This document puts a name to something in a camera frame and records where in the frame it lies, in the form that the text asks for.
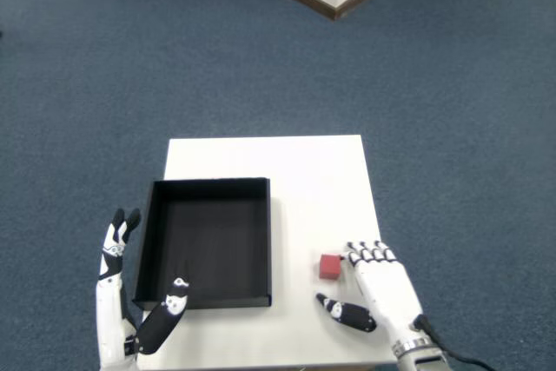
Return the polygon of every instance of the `red block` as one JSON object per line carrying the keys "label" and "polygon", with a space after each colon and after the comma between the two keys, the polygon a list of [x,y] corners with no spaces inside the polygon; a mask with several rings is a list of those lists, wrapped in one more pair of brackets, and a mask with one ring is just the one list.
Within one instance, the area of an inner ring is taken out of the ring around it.
{"label": "red block", "polygon": [[319,267],[319,277],[329,280],[336,280],[340,276],[340,256],[321,255],[321,265]]}

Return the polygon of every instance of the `robotic hand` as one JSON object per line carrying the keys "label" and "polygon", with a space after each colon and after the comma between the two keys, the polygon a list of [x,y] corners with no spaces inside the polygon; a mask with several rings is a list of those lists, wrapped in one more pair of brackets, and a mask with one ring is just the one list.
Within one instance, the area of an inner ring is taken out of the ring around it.
{"label": "robotic hand", "polygon": [[422,308],[403,264],[383,242],[348,244],[346,258],[354,268],[368,310],[330,300],[317,299],[338,322],[370,332],[376,323],[387,331],[400,371],[448,371],[442,349],[420,330]]}
{"label": "robotic hand", "polygon": [[104,239],[96,284],[96,332],[101,371],[137,370],[136,355],[156,352],[180,321],[188,301],[189,284],[181,274],[171,283],[165,300],[136,330],[122,281],[122,256],[131,231],[140,221],[138,209],[127,219],[124,219],[123,210],[118,209]]}

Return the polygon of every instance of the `black cable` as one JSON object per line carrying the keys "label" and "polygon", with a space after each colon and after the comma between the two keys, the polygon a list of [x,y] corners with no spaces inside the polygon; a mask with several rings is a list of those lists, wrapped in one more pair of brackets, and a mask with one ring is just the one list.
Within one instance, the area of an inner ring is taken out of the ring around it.
{"label": "black cable", "polygon": [[446,345],[444,345],[444,343],[440,340],[440,337],[434,331],[433,326],[430,324],[430,322],[428,321],[428,318],[425,315],[418,315],[417,318],[414,320],[414,326],[415,326],[415,328],[417,328],[419,330],[422,330],[425,333],[427,333],[430,336],[431,340],[434,343],[436,343],[436,345],[438,345],[438,347],[440,349],[442,349],[444,352],[446,352],[448,355],[450,355],[455,360],[457,360],[459,362],[465,362],[466,364],[476,365],[477,367],[482,367],[482,368],[484,368],[488,371],[496,371],[494,368],[492,368],[490,365],[486,364],[483,361],[476,360],[474,358],[467,358],[465,356],[461,356],[459,354],[456,354],[454,351],[448,349],[446,347]]}

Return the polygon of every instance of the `open box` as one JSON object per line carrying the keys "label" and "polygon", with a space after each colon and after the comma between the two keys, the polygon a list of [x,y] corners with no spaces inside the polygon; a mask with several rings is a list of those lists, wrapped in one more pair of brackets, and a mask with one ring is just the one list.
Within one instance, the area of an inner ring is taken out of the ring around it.
{"label": "open box", "polygon": [[270,306],[270,180],[154,182],[134,303],[151,310],[186,271],[188,308]]}

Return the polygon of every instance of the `white table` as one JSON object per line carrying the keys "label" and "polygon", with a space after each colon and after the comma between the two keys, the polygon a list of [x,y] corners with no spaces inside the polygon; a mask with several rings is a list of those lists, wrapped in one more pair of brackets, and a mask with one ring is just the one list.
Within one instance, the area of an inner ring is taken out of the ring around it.
{"label": "white table", "polygon": [[348,265],[318,277],[323,253],[379,238],[360,136],[172,139],[166,180],[268,177],[272,291],[269,308],[187,311],[141,369],[262,368],[392,362],[386,335],[342,326],[314,298],[362,304]]}

